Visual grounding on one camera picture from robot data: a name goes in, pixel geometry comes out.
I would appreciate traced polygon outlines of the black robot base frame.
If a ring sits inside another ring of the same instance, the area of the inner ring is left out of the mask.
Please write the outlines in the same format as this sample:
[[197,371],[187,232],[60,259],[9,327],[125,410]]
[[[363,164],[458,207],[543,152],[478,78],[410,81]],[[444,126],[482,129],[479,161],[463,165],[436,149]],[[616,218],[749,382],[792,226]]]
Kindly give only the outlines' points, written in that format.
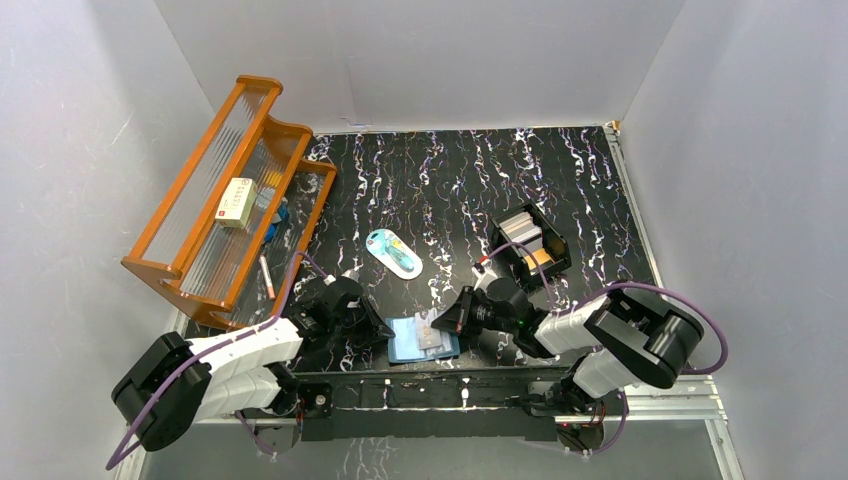
[[517,437],[581,454],[610,447],[629,409],[623,394],[566,395],[562,366],[298,372],[268,410],[302,441],[358,437]]

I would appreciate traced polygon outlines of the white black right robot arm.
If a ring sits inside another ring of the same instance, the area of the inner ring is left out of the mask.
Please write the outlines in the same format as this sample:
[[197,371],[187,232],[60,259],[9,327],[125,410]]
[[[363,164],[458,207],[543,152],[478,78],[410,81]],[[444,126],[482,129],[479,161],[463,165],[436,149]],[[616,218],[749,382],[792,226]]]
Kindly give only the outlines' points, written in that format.
[[704,336],[701,323],[665,293],[632,282],[614,283],[580,307],[554,312],[534,306],[515,281],[497,278],[485,288],[464,288],[431,326],[465,336],[508,333],[535,358],[588,349],[559,382],[531,387],[522,399],[530,408],[577,414],[634,383],[670,388]]

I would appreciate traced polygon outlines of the white magnetic stripe card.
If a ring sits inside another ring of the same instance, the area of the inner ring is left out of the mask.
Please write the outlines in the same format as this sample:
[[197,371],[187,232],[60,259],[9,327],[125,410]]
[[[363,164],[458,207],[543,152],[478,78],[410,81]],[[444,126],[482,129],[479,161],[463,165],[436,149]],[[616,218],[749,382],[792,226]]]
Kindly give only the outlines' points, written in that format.
[[426,313],[417,314],[414,317],[415,337],[420,350],[432,350],[441,348],[444,344],[442,332],[432,326],[438,313],[430,309]]

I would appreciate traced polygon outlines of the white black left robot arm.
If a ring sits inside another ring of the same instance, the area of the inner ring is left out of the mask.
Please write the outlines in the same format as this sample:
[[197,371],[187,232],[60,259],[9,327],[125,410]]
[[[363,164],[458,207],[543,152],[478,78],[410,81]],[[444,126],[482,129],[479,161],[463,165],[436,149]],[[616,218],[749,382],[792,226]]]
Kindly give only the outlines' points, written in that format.
[[194,339],[163,334],[111,392],[130,427],[121,448],[161,450],[201,420],[248,409],[301,412],[311,401],[287,362],[339,339],[370,346],[394,336],[362,286],[345,276],[255,326]]

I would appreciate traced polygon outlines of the blue leather card holder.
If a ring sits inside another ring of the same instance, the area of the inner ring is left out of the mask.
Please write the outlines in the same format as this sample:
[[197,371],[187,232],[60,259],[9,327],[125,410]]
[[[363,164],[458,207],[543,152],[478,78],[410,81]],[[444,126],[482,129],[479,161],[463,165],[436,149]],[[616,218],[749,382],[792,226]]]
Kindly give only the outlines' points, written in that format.
[[458,356],[458,336],[431,326],[437,316],[438,311],[433,308],[412,317],[389,318],[387,324],[395,334],[388,341],[389,362],[406,364]]

